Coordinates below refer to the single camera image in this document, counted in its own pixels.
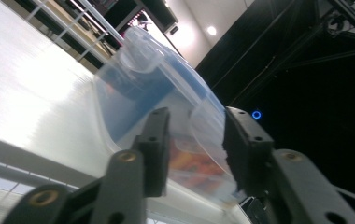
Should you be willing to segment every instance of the transparent plastic container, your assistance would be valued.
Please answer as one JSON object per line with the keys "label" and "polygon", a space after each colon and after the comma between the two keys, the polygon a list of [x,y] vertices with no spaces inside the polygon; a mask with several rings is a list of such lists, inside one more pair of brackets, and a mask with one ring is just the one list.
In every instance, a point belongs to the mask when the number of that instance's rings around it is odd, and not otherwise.
{"label": "transparent plastic container", "polygon": [[108,136],[120,149],[130,148],[150,111],[168,107],[169,180],[218,205],[236,204],[221,146],[224,107],[184,59],[134,27],[94,83]]}

